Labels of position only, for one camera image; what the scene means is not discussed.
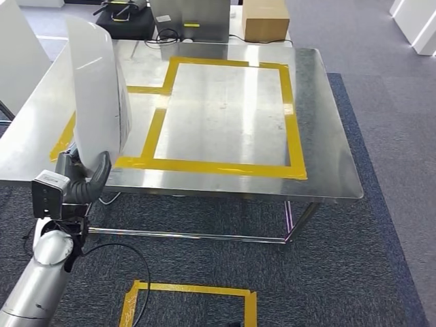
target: cardboard box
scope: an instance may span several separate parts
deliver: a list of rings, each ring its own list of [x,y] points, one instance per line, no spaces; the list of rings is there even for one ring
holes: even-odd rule
[[[245,41],[284,40],[289,26],[284,0],[244,0],[242,29]]]

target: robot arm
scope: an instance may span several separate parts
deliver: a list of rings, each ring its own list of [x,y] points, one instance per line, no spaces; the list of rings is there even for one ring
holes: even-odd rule
[[[45,170],[32,182],[34,215],[46,223],[33,257],[0,311],[0,326],[48,326],[73,263],[81,255],[88,235],[87,206],[100,196],[111,162],[108,153],[101,153],[100,164],[87,182],[75,156],[60,153],[57,172],[62,174]]]
[[[79,18],[68,18],[67,26],[77,147],[60,153],[56,172],[32,182],[38,219],[33,257],[0,311],[0,327],[49,325],[82,254],[88,205],[101,195],[130,133],[127,88],[109,33]]]

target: black device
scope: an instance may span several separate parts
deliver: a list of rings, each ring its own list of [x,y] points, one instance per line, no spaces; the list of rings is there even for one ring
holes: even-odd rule
[[[112,13],[112,20],[125,21],[128,20],[130,14],[139,14],[146,7],[147,7],[146,0],[109,0],[102,2],[101,7],[94,12],[94,16],[105,11]]]
[[[155,24],[149,7],[137,14],[130,14],[129,20],[113,20],[113,13],[103,11],[97,25],[109,32],[114,40],[152,40]]]

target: yellow tape outline on floor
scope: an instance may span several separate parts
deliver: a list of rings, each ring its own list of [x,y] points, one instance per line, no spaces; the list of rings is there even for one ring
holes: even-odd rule
[[[134,316],[137,308],[139,291],[147,289],[147,283],[143,283],[139,280],[134,281],[134,285],[129,292],[127,292],[124,297],[120,327],[131,327],[134,324]],[[256,292],[239,288],[161,283],[151,283],[150,290],[242,296],[244,297],[244,326],[257,326],[257,294]]]
[[[197,65],[218,65],[231,67],[256,67],[266,69],[278,69],[280,76],[285,127],[290,155],[290,166],[266,166],[244,163],[223,163],[211,161],[190,161],[180,159],[155,159],[159,136],[167,113],[167,104],[173,91],[177,71],[181,63]],[[136,168],[171,170],[177,172],[198,172],[206,174],[232,174],[247,176],[262,176],[272,178],[292,178],[298,180],[308,179],[306,168],[301,148],[301,140],[298,131],[295,102],[292,95],[292,87],[287,65],[280,63],[259,63],[251,65],[247,61],[235,61],[223,59],[201,59],[186,57],[170,58],[168,69],[161,87],[127,86],[129,93],[158,94],[161,97],[152,120],[146,142],[140,157],[119,157],[114,165],[115,168]],[[50,153],[50,159],[57,160],[57,155],[67,148],[73,135],[75,124],[75,113],[67,123],[57,143]]]

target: white panel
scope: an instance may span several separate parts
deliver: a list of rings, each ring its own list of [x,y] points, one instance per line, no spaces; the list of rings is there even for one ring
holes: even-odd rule
[[[434,10],[436,0],[405,0],[395,19],[413,43]]]
[[[433,19],[422,36],[416,42],[415,50],[420,55],[431,56],[436,51],[436,18]]]
[[[74,140],[80,160],[94,172],[98,156],[107,151],[114,164],[130,133],[130,104],[112,40],[91,22],[66,18],[75,92]]]
[[[404,0],[395,0],[394,1],[393,5],[391,7],[389,12],[392,16],[396,16],[396,14],[398,14],[400,11],[400,9],[401,9],[404,3]]]
[[[0,0],[0,99],[17,115],[50,60],[15,0]]]

